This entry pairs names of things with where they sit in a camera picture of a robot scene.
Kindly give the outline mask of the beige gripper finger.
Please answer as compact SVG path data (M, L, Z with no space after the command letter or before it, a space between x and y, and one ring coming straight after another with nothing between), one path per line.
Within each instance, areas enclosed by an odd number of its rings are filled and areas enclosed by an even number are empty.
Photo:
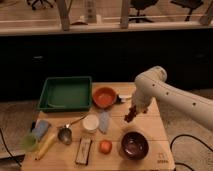
M147 112L148 112L148 107L147 106L140 107L140 113L146 114Z

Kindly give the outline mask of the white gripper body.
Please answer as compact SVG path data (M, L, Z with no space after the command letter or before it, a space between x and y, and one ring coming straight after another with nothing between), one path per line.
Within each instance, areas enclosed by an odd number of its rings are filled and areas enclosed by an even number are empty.
M146 93L136 89L132 94L131 105L135 106L137 110L140 110L140 107L149 107L152 102L152 97Z

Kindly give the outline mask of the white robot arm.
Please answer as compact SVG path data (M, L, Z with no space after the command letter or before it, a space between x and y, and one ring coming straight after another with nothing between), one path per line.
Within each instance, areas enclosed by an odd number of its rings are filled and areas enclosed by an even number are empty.
M175 88L167 84L166 79L167 72L161 66L152 67L136 76L136 89L132 94L132 105L136 111L140 113L147 109L155 97L213 132L213 100Z

